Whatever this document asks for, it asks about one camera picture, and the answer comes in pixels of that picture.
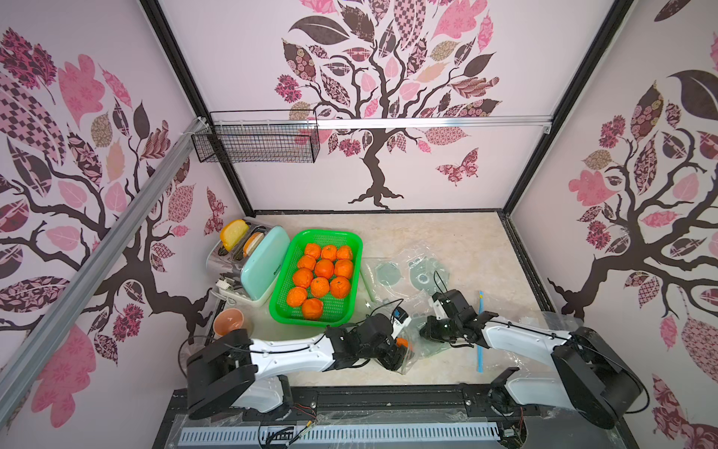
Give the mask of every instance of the marble surface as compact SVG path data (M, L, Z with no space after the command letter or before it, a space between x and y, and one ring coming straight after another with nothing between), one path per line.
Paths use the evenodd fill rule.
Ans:
M450 271L448 287L460 290L470 302L477 301L477 292L482 290L485 310L512 319L539 310L496 213L287 215L257 219L284 227L290 236L308 228L351 231L363 240L363 257L392 257L410 244L423 241ZM373 307L362 282L352 321L363 319ZM287 340L322 332L321 328L279 324L269 315L267 305L247 312L255 338ZM417 361L404 375L372 361L361 369L292 373L289 381L297 386L482 383L517 364L503 351L484 350L483 357L483 373L477 372L476 348L451 348Z

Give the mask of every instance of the green basket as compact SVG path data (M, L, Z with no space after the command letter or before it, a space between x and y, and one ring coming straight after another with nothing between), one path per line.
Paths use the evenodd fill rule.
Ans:
M304 248L307 244L317 244L321 247L334 245L337 248L348 245L354 253L354 275L352 276L352 289L349 296L339 300L327 294L321 301L324 303L324 313L319 320L305 320L302 316L301 307L289 307L286 303L286 295L294 288L292 276L297 270L299 258L304 256ZM354 314L354 302L357 297L357 286L359 285L359 268L361 267L361 251L364 247L361 238L355 233L342 231L327 231L324 229L307 229L298 233L289 244L289 249L281 264L281 272L276 281L274 293L269 301L269 313L278 323L299 324L305 326L316 326L323 328L327 325L338 326L344 324Z

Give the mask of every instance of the wall decal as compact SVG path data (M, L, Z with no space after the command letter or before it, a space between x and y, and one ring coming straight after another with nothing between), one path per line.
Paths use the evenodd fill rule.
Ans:
M289 28L301 30L318 45L306 50L293 43L291 37L282 40L284 58L298 78L290 78L292 89L303 92L303 96L292 94L290 101L286 94L289 81L280 77L275 90L285 101L302 98L309 107L321 111L328 106L340 119L489 116L500 103L480 99L451 105L451 92L459 99L481 97L499 82L498 77L478 77L493 53L477 55L474 50L471 55L474 48L479 53L486 49L493 37L491 18L480 17L487 0L430 1L437 4L437 12L444 10L432 29L424 26L426 0L396 0L393 4L389 0L369 0L352 2L351 6L339 3L340 11L329 11L324 3L302 3L326 15L305 17ZM429 144L445 145L467 136L460 128L347 131L326 136L329 154L337 148L346 157L363 153L360 158L372 177L372 185L349 204L372 198L375 206L385 209L389 207L382 203L383 198L403 195L386 187L377 157L382 148L389 153L399 148L402 152L419 150L430 154ZM475 159L468 159L465 165L444 174L457 181L465 175L475 175Z

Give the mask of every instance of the wire basket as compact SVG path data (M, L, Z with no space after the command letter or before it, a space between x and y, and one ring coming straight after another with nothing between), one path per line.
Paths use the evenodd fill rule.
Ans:
M245 121L261 113L289 112L303 120ZM216 121L192 135L200 162L310 162L319 154L319 129L311 109L216 111L227 121Z

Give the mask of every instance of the leaf pattern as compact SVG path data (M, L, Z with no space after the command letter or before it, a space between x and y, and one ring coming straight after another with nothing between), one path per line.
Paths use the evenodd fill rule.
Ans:
M0 250L0 279L15 273L22 264L22 246L13 245Z
M7 139L7 147L10 150L12 162L25 184L40 196L46 196L52 187L52 175L47 165L39 157L13 147L10 139Z
M718 329L688 316L681 332L681 340L693 362L718 382Z
M27 222L30 209L23 198L0 208L0 231L12 232L20 229Z
M671 245L669 254L671 257L680 257L690 254L696 250L706 239L678 239Z
M414 73L417 73L419 69L421 69L422 65L424 65L425 60L426 39L422 37L416 42L416 45L414 45L414 49L409 55L409 60L406 62L406 75L411 76Z
M603 170L613 161L611 153L607 149L597 149L589 154L582 162L591 170Z
M94 340L95 351L100 356L112 360L117 365L117 342L108 335L95 335Z
M452 144L459 139L467 137L468 135L469 134L466 134L463 129L456 126L429 128L429 130L427 130L425 133L426 140L430 144L434 145Z
M672 315L661 320L661 338L668 349L675 346L678 338L678 326Z
M112 143L112 126L110 126L109 114L109 112L105 112L92 121L90 135L93 142L95 142L95 147L107 147Z
M169 198L169 204L167 206L168 214L167 219L179 223L183 221L192 209L192 200L194 195L195 185L181 185L179 186L172 196Z
M26 313L42 309L60 297L70 283L54 276L39 276L17 282L0 290L0 309Z
M72 132L67 136L67 145L73 151L75 164L77 164L83 175L100 187L100 182L102 181L102 165L95 150L87 142L82 140L80 136Z
M633 176L635 177L635 186L638 188L639 195L646 193L656 178L658 158L656 156L655 140L656 136L651 137L651 140L646 143L643 151L640 152L635 161Z
M152 134L149 135L149 139L144 145L144 151L140 156L140 160L143 159L161 159L167 153L169 149L169 138L167 133L169 132L169 125L166 120L162 121L162 130L155 128Z
M663 110L663 96L658 89L656 83L643 94L633 110L633 117L630 120L630 132L636 140L636 143L648 136L653 127L658 123Z
M322 83L324 84L324 89L327 92L327 95L337 103L349 106L349 93L347 93L347 90L344 89L344 86L339 84L336 80L329 78L324 73L321 73L321 75Z

